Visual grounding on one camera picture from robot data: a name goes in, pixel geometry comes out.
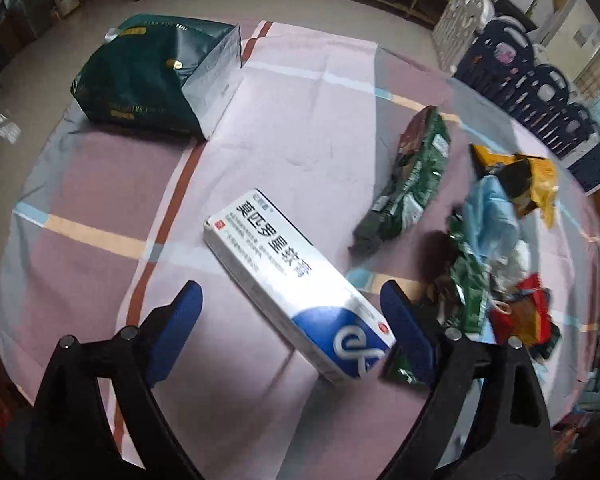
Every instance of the floor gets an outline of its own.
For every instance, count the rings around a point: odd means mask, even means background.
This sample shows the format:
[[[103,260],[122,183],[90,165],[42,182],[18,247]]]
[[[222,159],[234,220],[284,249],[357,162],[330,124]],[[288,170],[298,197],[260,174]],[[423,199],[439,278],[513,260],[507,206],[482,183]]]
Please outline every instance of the floor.
[[[94,0],[21,51],[0,74],[0,108],[22,129],[14,145],[0,142],[0,258],[11,209],[46,137],[71,101],[74,76],[109,28],[138,13],[293,23],[376,41],[437,66],[427,29],[350,0]]]

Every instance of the blue gripper pad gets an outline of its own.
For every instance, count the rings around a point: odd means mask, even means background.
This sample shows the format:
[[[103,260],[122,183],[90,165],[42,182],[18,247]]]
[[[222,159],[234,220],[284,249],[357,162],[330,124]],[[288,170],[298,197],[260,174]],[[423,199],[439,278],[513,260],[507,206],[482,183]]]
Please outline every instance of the blue gripper pad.
[[[202,288],[196,282],[187,282],[171,306],[173,307],[171,318],[158,336],[149,355],[149,364],[144,377],[149,388],[153,388],[155,383],[169,376],[202,311]]]
[[[436,380],[436,351],[413,316],[411,301],[395,282],[386,282],[380,289],[380,307],[411,371],[432,387]]]

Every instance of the green snack bag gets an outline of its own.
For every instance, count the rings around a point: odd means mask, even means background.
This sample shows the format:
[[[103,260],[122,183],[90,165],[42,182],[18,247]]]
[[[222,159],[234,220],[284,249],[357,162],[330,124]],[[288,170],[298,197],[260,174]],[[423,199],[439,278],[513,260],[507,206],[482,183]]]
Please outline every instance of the green snack bag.
[[[480,333],[489,301],[487,272],[464,239],[459,214],[449,217],[448,228],[449,237],[455,242],[459,254],[449,268],[455,290],[446,300],[455,303],[455,309],[445,325],[458,327],[464,333]]]
[[[107,34],[71,92],[92,122],[208,139],[241,63],[237,25],[138,14]]]
[[[413,374],[409,360],[402,354],[398,345],[394,345],[391,355],[387,359],[382,377],[392,383],[426,386],[425,383],[418,380]]]
[[[354,254],[378,250],[418,222],[438,192],[449,152],[449,134],[436,107],[428,106],[400,138],[392,175],[371,209],[354,229]]]

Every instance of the tablecloth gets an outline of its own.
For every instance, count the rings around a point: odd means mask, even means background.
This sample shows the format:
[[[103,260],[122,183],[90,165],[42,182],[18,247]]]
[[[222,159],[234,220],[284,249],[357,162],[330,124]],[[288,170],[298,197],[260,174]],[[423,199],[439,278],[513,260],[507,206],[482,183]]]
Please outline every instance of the tablecloth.
[[[552,157],[462,83],[376,43],[244,21],[244,79],[212,139],[185,143],[89,124],[73,102],[22,190],[0,274],[0,354],[31,399],[58,338],[112,337],[200,283],[202,315],[154,395],[208,480],[376,478],[408,434],[422,392],[378,381],[335,388],[272,328],[202,239],[202,224],[257,187],[378,306],[439,271],[446,218],[475,181],[468,144]],[[361,262],[352,231],[424,105],[450,136],[440,190],[418,224]],[[600,317],[600,228],[558,165],[555,225],[522,220],[532,270],[552,291],[562,340],[542,389],[558,421],[587,380]],[[109,385],[107,416],[137,462]]]

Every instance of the blue logo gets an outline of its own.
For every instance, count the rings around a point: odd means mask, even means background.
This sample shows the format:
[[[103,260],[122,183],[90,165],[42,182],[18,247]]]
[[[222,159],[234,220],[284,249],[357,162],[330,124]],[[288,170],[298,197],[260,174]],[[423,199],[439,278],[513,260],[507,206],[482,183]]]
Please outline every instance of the blue logo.
[[[360,316],[335,306],[303,310],[293,322],[344,373],[362,377],[389,349]]]

